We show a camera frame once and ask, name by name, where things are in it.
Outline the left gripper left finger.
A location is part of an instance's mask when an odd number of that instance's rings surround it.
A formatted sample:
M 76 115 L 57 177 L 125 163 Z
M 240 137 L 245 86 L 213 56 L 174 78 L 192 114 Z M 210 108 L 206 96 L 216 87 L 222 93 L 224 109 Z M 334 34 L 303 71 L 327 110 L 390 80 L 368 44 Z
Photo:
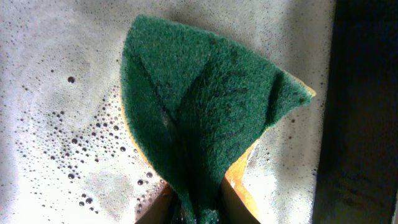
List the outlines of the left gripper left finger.
M 166 184 L 135 224 L 184 224 L 186 221 L 178 195 Z

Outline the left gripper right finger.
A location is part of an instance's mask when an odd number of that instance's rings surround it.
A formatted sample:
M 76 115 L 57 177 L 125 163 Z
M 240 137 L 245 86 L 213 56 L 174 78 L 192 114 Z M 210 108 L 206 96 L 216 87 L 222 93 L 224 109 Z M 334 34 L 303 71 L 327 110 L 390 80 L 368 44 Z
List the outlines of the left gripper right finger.
M 217 201 L 220 224 L 260 224 L 224 177 Z

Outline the green yellow sponge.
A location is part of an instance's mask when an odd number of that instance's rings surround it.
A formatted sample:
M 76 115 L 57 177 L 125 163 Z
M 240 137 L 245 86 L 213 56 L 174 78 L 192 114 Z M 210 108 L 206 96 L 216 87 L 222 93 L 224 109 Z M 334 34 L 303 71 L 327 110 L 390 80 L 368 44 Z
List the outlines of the green yellow sponge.
M 139 15 L 124 42 L 129 134 L 178 195 L 188 223 L 217 222 L 228 169 L 314 95 L 267 59 L 207 30 Z

